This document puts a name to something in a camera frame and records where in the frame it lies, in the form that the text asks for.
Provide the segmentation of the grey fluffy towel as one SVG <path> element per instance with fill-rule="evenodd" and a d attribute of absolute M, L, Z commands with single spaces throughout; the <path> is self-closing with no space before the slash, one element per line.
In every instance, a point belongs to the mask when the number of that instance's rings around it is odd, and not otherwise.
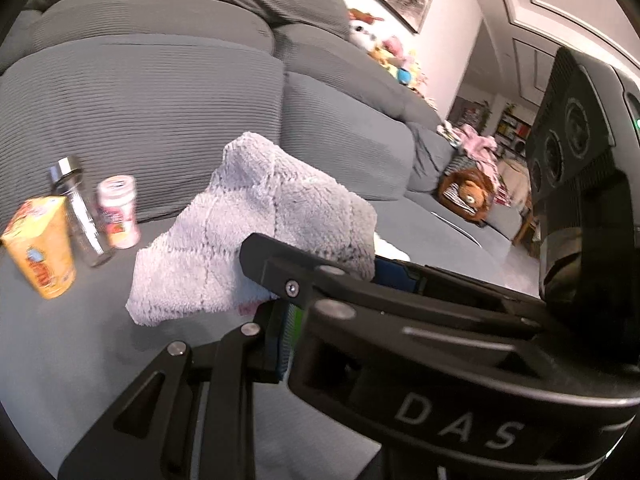
<path fill-rule="evenodd" d="M 270 293 L 246 278 L 240 249 L 264 234 L 374 275 L 376 212 L 337 180 L 285 153 L 258 133 L 224 147 L 207 188 L 170 229 L 140 249 L 126 309 L 142 326 L 198 312 L 247 312 Z"/>

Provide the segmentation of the brown plush toy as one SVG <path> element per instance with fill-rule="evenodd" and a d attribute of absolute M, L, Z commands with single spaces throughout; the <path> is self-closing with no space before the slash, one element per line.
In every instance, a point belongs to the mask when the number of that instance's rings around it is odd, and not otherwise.
<path fill-rule="evenodd" d="M 447 171 L 440 179 L 436 197 L 463 220 L 483 224 L 494 200 L 494 185 L 478 168 Z"/>

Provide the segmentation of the yellow carton box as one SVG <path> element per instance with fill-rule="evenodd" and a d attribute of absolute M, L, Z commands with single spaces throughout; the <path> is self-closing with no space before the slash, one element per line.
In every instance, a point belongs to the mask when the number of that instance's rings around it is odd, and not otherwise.
<path fill-rule="evenodd" d="M 1 240 L 42 298 L 59 297 L 73 285 L 76 269 L 67 229 L 65 197 L 25 200 L 3 231 Z"/>

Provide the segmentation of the pink white can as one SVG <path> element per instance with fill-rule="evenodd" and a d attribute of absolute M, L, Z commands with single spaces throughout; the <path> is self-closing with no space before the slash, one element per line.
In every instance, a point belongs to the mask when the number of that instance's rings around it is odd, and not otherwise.
<path fill-rule="evenodd" d="M 128 249 L 138 244 L 136 179 L 119 174 L 109 177 L 96 188 L 106 236 L 117 249 Z"/>

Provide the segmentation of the pink clothes pile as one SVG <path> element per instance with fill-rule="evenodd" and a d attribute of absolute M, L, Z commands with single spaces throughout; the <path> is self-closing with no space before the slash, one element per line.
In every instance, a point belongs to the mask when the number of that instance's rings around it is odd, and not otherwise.
<path fill-rule="evenodd" d="M 454 157 L 444 170 L 444 174 L 476 168 L 492 183 L 494 199 L 506 206 L 510 198 L 506 194 L 506 186 L 499 174 L 496 156 L 497 142 L 493 136 L 481 136 L 471 125 L 463 124 L 454 127 L 450 122 L 443 122 L 437 127 L 437 133 L 456 149 Z"/>

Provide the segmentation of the glass jar metal lid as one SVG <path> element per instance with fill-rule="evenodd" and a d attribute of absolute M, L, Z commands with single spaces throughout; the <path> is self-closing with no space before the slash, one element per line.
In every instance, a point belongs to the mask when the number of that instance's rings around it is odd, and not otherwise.
<path fill-rule="evenodd" d="M 52 194 L 65 198 L 66 219 L 76 252 L 90 268 L 106 263 L 113 251 L 86 190 L 80 159 L 74 155 L 59 159 L 49 168 L 48 176 Z"/>

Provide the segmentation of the pile of plush toys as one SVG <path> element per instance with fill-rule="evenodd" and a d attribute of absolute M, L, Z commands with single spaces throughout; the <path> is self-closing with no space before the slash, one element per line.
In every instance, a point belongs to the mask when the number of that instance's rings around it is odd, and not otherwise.
<path fill-rule="evenodd" d="M 400 84 L 433 104 L 427 95 L 427 76 L 416 60 L 416 52 L 406 49 L 400 39 L 390 35 L 384 27 L 379 28 L 382 18 L 354 8 L 348 10 L 348 17 L 349 41 L 366 51 Z"/>

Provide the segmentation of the grey fabric sofa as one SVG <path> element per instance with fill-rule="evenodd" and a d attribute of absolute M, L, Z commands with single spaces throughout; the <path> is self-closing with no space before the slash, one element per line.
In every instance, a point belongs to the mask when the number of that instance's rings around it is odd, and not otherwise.
<path fill-rule="evenodd" d="M 198 36 L 96 37 L 26 56 L 1 78 L 1 218 L 47 192 L 47 168 L 72 154 L 90 182 L 137 180 L 149 243 L 204 190 L 228 142 L 280 139 L 283 81 L 265 55 Z M 99 269 L 80 264 L 70 290 L 47 300 L 1 260 L 1 403 L 50 474 L 171 341 L 208 344 L 241 324 L 234 311 L 134 324 L 132 272 L 130 249 Z"/>

